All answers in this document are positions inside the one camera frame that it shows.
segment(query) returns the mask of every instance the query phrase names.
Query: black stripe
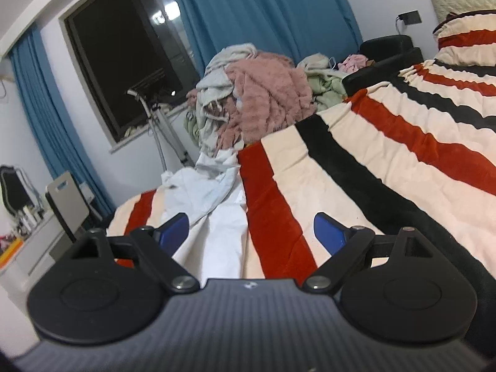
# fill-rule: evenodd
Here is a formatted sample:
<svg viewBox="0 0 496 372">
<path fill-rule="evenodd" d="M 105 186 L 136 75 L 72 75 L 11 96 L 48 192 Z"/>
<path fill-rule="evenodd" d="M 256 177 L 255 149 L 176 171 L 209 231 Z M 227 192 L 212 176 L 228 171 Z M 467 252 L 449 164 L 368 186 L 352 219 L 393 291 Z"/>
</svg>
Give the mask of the black stripe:
<svg viewBox="0 0 496 372">
<path fill-rule="evenodd" d="M 296 124 L 308 154 L 343 189 L 365 217 L 388 235 L 404 226 L 423 233 L 467 278 L 478 296 L 478 307 L 465 339 L 488 357 L 496 355 L 496 280 L 440 224 L 402 197 L 344 150 L 318 115 Z"/>
<path fill-rule="evenodd" d="M 483 77 L 485 75 L 492 75 L 496 77 L 496 67 L 488 67 L 488 66 L 454 66 L 452 64 L 446 64 L 439 60 L 434 60 L 434 64 L 444 67 L 448 70 L 453 71 L 465 71 L 467 73 L 475 74 L 479 77 Z"/>
<path fill-rule="evenodd" d="M 496 132 L 496 116 L 482 117 L 470 106 L 457 106 L 450 98 L 443 98 L 439 94 L 419 91 L 404 81 L 403 77 L 391 77 L 391 84 L 403 94 L 428 108 L 435 108 L 441 112 L 449 113 L 457 123 L 472 124 L 477 129 L 488 128 Z"/>
<path fill-rule="evenodd" d="M 470 11 L 470 12 L 464 12 L 463 14 L 458 14 L 456 17 L 450 17 L 444 22 L 441 22 L 433 31 L 432 33 L 436 33 L 439 29 L 441 29 L 444 25 L 446 25 L 448 22 L 451 22 L 455 19 L 458 18 L 464 18 L 464 17 L 473 17 L 474 15 L 485 15 L 485 14 L 496 14 L 496 10 L 478 10 L 478 11 Z"/>
</svg>

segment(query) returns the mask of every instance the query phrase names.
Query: red stripe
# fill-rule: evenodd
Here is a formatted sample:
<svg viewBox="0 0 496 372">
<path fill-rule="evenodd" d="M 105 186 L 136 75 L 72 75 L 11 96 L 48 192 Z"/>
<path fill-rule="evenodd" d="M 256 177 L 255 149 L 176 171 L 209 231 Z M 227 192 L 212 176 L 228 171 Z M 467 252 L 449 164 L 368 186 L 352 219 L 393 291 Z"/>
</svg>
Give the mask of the red stripe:
<svg viewBox="0 0 496 372">
<path fill-rule="evenodd" d="M 135 203 L 129 220 L 127 221 L 124 235 L 127 235 L 136 228 L 146 225 L 146 221 L 148 221 L 148 218 L 150 218 L 150 214 L 152 213 L 153 196 L 156 191 L 157 189 L 143 193 L 139 200 Z"/>
<path fill-rule="evenodd" d="M 439 48 L 443 47 L 470 47 L 480 44 L 496 43 L 496 31 L 470 31 L 467 33 L 457 33 L 437 40 Z"/>
<path fill-rule="evenodd" d="M 454 180 L 496 195 L 496 167 L 482 154 L 462 144 L 438 142 L 432 134 L 425 134 L 420 127 L 393 115 L 363 91 L 353 96 L 352 110 L 387 138 L 405 144 L 420 162 L 436 167 Z"/>
<path fill-rule="evenodd" d="M 431 74 L 428 69 L 424 68 L 422 64 L 414 65 L 417 70 L 417 74 L 423 77 L 423 79 L 432 84 L 445 85 L 445 86 L 455 86 L 456 88 L 470 89 L 475 92 L 480 93 L 483 96 L 496 96 L 496 86 L 489 85 L 484 82 L 475 81 L 457 81 L 451 78 L 446 78 L 443 75 Z"/>
<path fill-rule="evenodd" d="M 116 259 L 116 263 L 122 267 L 134 268 L 135 262 L 131 259 Z"/>
<path fill-rule="evenodd" d="M 248 206 L 248 228 L 266 278 L 294 278 L 299 284 L 317 269 L 291 207 L 272 179 L 261 142 L 237 154 Z"/>
</svg>

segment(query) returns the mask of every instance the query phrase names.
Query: power adapter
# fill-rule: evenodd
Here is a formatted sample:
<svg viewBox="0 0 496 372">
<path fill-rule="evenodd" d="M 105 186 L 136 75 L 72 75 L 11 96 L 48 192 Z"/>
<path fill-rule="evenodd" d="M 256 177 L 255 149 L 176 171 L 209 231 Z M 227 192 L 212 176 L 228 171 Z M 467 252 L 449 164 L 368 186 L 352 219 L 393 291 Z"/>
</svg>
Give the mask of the power adapter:
<svg viewBox="0 0 496 372">
<path fill-rule="evenodd" d="M 414 25 L 421 24 L 422 18 L 420 18 L 420 14 L 418 11 L 410 11 L 403 14 L 398 15 L 398 18 L 403 21 L 405 25 Z"/>
</svg>

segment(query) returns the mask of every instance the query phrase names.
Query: white cloth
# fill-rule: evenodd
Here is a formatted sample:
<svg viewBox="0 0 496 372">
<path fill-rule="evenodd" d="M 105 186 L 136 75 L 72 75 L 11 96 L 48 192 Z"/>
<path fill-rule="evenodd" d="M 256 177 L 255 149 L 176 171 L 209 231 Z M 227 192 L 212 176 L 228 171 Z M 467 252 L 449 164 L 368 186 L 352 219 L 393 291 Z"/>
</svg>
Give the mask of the white cloth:
<svg viewBox="0 0 496 372">
<path fill-rule="evenodd" d="M 234 86 L 224 72 L 224 68 L 230 63 L 256 55 L 256 48 L 251 43 L 225 47 L 210 60 L 205 69 L 205 76 L 197 84 L 199 145 L 200 150 L 209 156 L 212 156 L 217 149 L 219 118 L 210 116 L 204 108 L 210 102 L 219 101 L 232 93 Z"/>
<path fill-rule="evenodd" d="M 161 222 L 184 212 L 189 235 L 173 258 L 205 285 L 208 278 L 240 278 L 248 222 L 246 197 L 233 149 L 215 159 L 200 154 L 195 169 L 165 172 Z"/>
<path fill-rule="evenodd" d="M 234 61 L 241 60 L 242 58 L 255 58 L 256 55 L 256 47 L 251 43 L 233 44 L 232 46 L 225 47 L 210 60 L 207 68 L 205 68 L 205 76 L 218 68 L 224 69 L 225 66 Z"/>
</svg>

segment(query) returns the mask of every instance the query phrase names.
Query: chair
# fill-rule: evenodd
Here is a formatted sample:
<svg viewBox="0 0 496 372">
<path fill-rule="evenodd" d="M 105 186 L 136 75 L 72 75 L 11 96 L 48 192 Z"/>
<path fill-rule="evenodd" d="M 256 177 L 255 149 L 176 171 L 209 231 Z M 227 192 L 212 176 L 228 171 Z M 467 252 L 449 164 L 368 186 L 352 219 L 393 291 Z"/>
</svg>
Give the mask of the chair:
<svg viewBox="0 0 496 372">
<path fill-rule="evenodd" d="M 90 208 L 70 172 L 65 172 L 46 187 L 46 200 L 71 241 L 90 216 Z"/>
<path fill-rule="evenodd" d="M 364 54 L 369 60 L 375 60 L 375 64 L 361 68 L 343 79 L 348 96 L 360 89 L 387 81 L 400 70 L 423 62 L 420 48 L 414 47 L 412 39 L 407 35 L 385 36 L 363 42 L 360 54 Z"/>
<path fill-rule="evenodd" d="M 19 179 L 17 169 L 13 166 L 0 166 L 0 192 L 3 205 L 13 218 L 17 217 L 18 212 L 22 212 L 24 206 L 33 205 Z"/>
</svg>

